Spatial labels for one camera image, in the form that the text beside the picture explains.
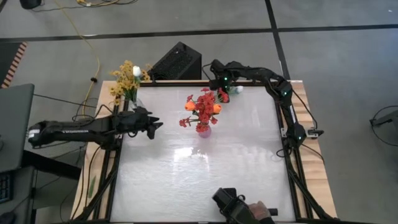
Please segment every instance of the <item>yellow cable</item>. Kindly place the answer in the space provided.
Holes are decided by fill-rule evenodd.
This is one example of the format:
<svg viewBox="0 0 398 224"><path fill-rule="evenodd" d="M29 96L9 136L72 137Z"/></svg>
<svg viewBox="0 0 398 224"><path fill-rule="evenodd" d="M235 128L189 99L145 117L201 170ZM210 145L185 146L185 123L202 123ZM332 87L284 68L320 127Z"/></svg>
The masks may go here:
<svg viewBox="0 0 398 224"><path fill-rule="evenodd" d="M76 25L73 23L73 21L70 19L70 17L68 16L68 14L63 10L63 7L59 4L59 2L57 0L54 0L55 3L57 4L57 6L60 8L60 10L63 12L63 14L68 18L70 24L73 26L73 28L75 29L76 33L79 35L80 38L82 38L91 48L91 51L93 51L93 54L95 55L96 59L97 59L97 63L98 63L98 67L97 67L97 71L95 72L94 78L96 78L100 72L100 68L101 68L101 62L100 62L100 58L98 57L98 55L96 54L94 47L79 33L78 29L76 28ZM83 103L83 115L85 115L85 109L86 109L86 102L87 99L90 95L91 89L93 88L94 85L94 81L91 81L91 85L87 91L86 94L86 98L84 100Z"/></svg>

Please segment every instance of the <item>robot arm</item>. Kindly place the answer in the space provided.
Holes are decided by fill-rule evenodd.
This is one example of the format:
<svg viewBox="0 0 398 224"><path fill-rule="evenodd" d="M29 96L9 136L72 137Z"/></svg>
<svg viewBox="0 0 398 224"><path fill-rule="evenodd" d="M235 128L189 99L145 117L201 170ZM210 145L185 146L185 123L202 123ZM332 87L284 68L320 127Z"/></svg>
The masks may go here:
<svg viewBox="0 0 398 224"><path fill-rule="evenodd" d="M149 139L163 123L145 108L123 111L104 118L81 119L77 122L42 121L29 128L28 141L35 147L54 141L95 142L105 150L115 150L115 135L147 131Z"/></svg>
<svg viewBox="0 0 398 224"><path fill-rule="evenodd" d="M286 137L290 146L298 149L301 143L304 142L307 135L303 126L297 122L294 113L292 106L292 85L284 77L266 68L245 67L235 61L223 65L220 61L214 60L211 63L210 70L216 77L216 80L211 80L210 82L212 90L221 88L227 93L229 85L239 77L261 82L268 94L273 97L282 110L287 123Z"/></svg>

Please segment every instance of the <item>leaf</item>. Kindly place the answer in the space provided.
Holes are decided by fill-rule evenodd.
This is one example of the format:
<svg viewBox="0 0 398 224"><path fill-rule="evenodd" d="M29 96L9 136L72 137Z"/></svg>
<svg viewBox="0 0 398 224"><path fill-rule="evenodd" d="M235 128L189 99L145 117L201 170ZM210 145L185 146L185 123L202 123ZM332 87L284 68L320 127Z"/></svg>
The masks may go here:
<svg viewBox="0 0 398 224"><path fill-rule="evenodd" d="M97 178L97 176L94 176L94 178L91 180L90 188L88 189L88 198L91 198L91 196L93 196L94 184L95 184L96 178Z"/></svg>

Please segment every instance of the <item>wooden board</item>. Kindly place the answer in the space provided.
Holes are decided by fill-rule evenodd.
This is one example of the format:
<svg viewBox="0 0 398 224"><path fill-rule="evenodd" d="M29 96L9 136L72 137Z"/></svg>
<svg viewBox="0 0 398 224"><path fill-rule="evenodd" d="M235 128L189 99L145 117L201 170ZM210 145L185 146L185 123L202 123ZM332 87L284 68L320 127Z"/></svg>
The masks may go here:
<svg viewBox="0 0 398 224"><path fill-rule="evenodd" d="M164 83L167 82L178 82L178 83L183 83L183 82L207 82L204 80L174 80L174 81L161 81ZM306 103L308 107L308 100L307 100L307 95L305 93L304 85L302 81L291 81L293 89L296 91L296 93L301 97L301 99ZM98 100L98 105L97 109L100 107L100 105L104 104L109 106L110 108L113 107L113 100L114 96L111 96L109 94L109 87L115 85L116 82L114 81L104 81L101 87L101 92L99 94L99 100ZM297 115L297 119L300 124L302 124L305 128L311 128L313 126L313 121L311 116L307 113L305 110L303 104L300 102L300 100L294 96L292 98L293 101L293 106ZM101 116L107 116L109 115L110 112L107 110L102 110L101 113L99 114L99 117ZM312 139L306 139L304 144L307 146L311 147L312 149L316 150L317 152L320 153L320 148L317 140L312 140ZM98 145L95 143L89 143L87 146L86 150L86 155L85 155L85 166L84 169L82 169L82 173L84 172L84 182L82 181L82 175L79 180L77 192L76 192L76 197L75 197L75 202L73 204L73 210L71 214L74 213L74 211L77 208L76 215L75 217L79 216L79 214L83 211L83 207L85 204L85 198L86 198L86 190L88 186L88 166L90 164L91 158L93 157L94 152L96 151ZM94 183L93 187L93 194L92 196L95 195L98 189L99 181L100 181L100 175L101 175L101 170L103 166L103 160L104 160L104 150L99 150L96 153L95 158L93 159L93 163L91 166L91 174L90 174L90 179L92 180L94 176L96 177L96 181ZM302 164L303 164L303 169L305 173L305 178L307 180L307 187L308 190L311 192L311 194L314 196L314 198L317 200L317 202L323 207L323 209L331 216L336 217L336 210L335 206L333 203L333 199L331 196L330 188L329 188L329 183L328 179L326 176L326 171L325 171L325 166L323 165L322 160L319 158L318 155L314 154L313 152L309 151L306 147L301 147L300 148L300 154L302 158ZM109 165L108 165L108 173L110 169L112 168L114 160L110 159L109 160ZM80 205L78 206L78 202L80 200L80 195L81 195L81 189L83 188L83 195L81 197L81 202ZM300 206L300 211L302 214L302 217L305 217L305 207L304 207L304 202L303 202L303 197L302 194L300 193L299 189L297 189L298 193L298 199L299 199L299 206ZM101 209L99 213L99 218L105 218L105 211L106 211L106 206L108 202L108 194L109 194L109 188L103 195L102 203L101 203Z"/></svg>
<svg viewBox="0 0 398 224"><path fill-rule="evenodd" d="M305 93L304 84L302 81L291 81L293 89L298 94L298 96L309 108L307 94ZM292 103L294 110L296 112L298 122L305 128L309 129L314 127L313 121L307 110L305 109L302 102L293 94ZM304 143L306 146L314 149L315 151L321 153L319 148L318 140L313 140L307 138ZM331 196L328 177L326 176L325 166L323 165L322 159L319 155L315 154L308 148L301 146L300 155L304 169L305 180L307 181L307 189L310 191L315 200L319 205L327 212L327 214L337 217L335 204L333 203L333 198ZM295 164L294 156L291 155L292 162ZM300 189L297 189L298 202L300 207L300 213L303 218L306 217L305 205L303 201L303 195Z"/></svg>
<svg viewBox="0 0 398 224"><path fill-rule="evenodd" d="M98 97L97 111L101 105L106 105L110 109L113 109L114 96L111 96L109 94L109 88L111 86L115 86L115 85L116 85L116 82L114 82L114 81L104 81L102 83L101 92L99 93L99 97ZM111 113L106 108L103 108L99 112L97 118L109 116L110 114ZM94 157L92 165L91 165L91 170L90 170L90 180L88 180L88 170L89 170L90 162L91 162L91 159L93 158L94 153L98 147L99 147L99 145L97 145L96 143L93 143L93 142L90 142L87 145L84 169L81 170L80 180L79 180L79 184L78 184L78 188L77 188L76 196L75 196L75 202L73 203L71 218L76 218L77 216L79 216L82 213L83 208L86 205L86 191L88 188L88 182L90 182L90 185L93 184L94 187L93 187L93 193L91 194L91 197L87 198L87 204L89 204L91 202L91 199L94 197L94 195L96 194L96 192L98 190L102 166L103 166L103 162L104 162L104 155L105 155L105 151L102 149L99 149L98 152L95 154L95 157ZM113 157L114 157L114 152L111 153L110 158L113 158ZM112 168L113 161L114 161L114 159L109 159L108 173L110 171L110 168ZM108 194L109 194L109 188L103 196L103 201L101 203L102 206L101 206L99 218L105 218L105 210L106 210L106 203L108 202Z"/></svg>

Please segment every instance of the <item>white flower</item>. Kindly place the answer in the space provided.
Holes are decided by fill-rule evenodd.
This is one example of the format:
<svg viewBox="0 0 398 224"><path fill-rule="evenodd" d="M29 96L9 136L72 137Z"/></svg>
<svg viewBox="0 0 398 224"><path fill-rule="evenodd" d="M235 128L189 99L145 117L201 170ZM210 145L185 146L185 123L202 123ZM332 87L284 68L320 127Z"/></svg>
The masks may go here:
<svg viewBox="0 0 398 224"><path fill-rule="evenodd" d="M235 91L236 93L241 93L243 91L243 86L237 86Z"/></svg>
<svg viewBox="0 0 398 224"><path fill-rule="evenodd" d="M138 66L134 66L134 67L132 68L132 74L133 74L135 77L141 77L141 76L142 76L141 68L139 68Z"/></svg>

